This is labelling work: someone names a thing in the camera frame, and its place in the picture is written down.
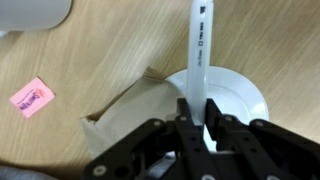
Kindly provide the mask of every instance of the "brown paper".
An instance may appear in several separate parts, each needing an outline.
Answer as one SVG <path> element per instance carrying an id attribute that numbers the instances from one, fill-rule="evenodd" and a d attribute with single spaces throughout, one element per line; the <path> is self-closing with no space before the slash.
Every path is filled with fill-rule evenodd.
<path id="1" fill-rule="evenodd" d="M 92 158 L 97 157 L 150 118 L 176 113 L 183 95 L 166 81 L 141 78 L 96 122 L 81 120 Z"/>

